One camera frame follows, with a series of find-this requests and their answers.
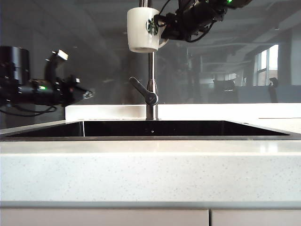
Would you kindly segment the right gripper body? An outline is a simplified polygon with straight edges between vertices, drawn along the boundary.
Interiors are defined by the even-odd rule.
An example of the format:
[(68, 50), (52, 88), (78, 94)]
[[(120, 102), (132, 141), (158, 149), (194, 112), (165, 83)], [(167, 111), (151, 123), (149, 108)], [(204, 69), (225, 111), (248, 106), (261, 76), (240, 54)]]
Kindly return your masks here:
[(198, 0), (179, 0), (179, 8), (176, 10), (177, 26), (181, 32), (182, 39), (186, 42), (196, 42), (200, 39), (199, 24), (197, 24), (196, 16), (194, 15), (194, 7), (199, 4)]

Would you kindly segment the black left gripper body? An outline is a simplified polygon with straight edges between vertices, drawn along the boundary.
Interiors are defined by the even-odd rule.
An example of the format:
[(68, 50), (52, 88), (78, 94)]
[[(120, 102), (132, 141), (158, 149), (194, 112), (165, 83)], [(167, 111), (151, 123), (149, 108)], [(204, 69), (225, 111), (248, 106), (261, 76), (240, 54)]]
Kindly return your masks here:
[(66, 79), (56, 77), (54, 85), (54, 104), (74, 104), (82, 100), (79, 78), (70, 75)]

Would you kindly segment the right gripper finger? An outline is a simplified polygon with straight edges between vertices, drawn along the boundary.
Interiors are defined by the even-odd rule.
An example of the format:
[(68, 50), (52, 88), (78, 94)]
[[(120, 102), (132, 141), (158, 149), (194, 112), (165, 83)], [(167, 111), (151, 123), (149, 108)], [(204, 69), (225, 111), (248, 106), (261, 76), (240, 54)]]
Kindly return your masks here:
[(157, 25), (175, 25), (177, 24), (177, 15), (173, 13), (167, 13), (165, 16), (156, 14), (154, 21)]
[(182, 35), (177, 26), (167, 24), (161, 34), (162, 39), (181, 40)]

